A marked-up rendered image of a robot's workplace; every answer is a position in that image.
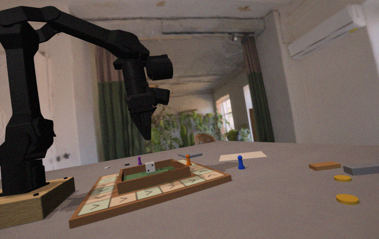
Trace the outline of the yellow flat disc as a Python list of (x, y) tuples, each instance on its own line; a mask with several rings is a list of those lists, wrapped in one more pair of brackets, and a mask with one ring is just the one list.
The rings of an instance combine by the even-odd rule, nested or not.
[(335, 175), (334, 180), (339, 181), (339, 182), (350, 182), (351, 177), (346, 176), (346, 175)]
[(350, 194), (338, 194), (336, 195), (336, 200), (347, 205), (357, 205), (359, 203), (358, 198)]

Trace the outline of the orange game pawn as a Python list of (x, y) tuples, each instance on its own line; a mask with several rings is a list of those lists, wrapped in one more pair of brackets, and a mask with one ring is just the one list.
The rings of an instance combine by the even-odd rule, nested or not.
[(187, 159), (187, 164), (186, 165), (190, 166), (191, 165), (191, 162), (190, 162), (190, 159), (189, 159), (190, 156), (187, 154), (185, 157)]

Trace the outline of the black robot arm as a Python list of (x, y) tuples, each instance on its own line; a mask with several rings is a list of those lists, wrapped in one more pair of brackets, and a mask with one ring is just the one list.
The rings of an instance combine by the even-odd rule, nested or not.
[[(35, 30), (28, 21), (47, 22)], [(173, 77), (167, 54), (149, 56), (138, 37), (120, 29), (109, 30), (82, 20), (56, 7), (18, 6), (0, 11), (0, 43), (7, 59), (12, 117), (0, 145), (2, 193), (0, 197), (25, 194), (47, 186), (45, 158), (56, 134), (53, 121), (42, 116), (37, 88), (34, 56), (39, 43), (57, 33), (85, 40), (105, 48), (117, 57), (124, 83), (132, 79), (167, 80)]]

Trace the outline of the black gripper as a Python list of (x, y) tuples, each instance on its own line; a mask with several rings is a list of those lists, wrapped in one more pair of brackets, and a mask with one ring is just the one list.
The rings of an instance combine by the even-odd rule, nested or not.
[[(137, 78), (125, 82), (130, 117), (145, 140), (151, 140), (151, 116), (156, 110), (156, 96), (146, 93), (148, 82)], [(153, 106), (154, 107), (153, 107)]]

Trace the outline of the white die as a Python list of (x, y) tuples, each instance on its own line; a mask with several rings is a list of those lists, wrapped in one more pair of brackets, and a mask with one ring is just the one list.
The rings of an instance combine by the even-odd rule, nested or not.
[(146, 167), (146, 173), (155, 172), (155, 164), (154, 164), (154, 162), (146, 162), (145, 163), (145, 167)]

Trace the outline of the blue game pawn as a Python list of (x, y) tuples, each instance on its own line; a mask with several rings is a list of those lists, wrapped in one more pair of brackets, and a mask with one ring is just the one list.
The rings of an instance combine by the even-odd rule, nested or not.
[(238, 169), (244, 169), (244, 165), (242, 163), (242, 156), (241, 155), (238, 156), (238, 164), (239, 164)]

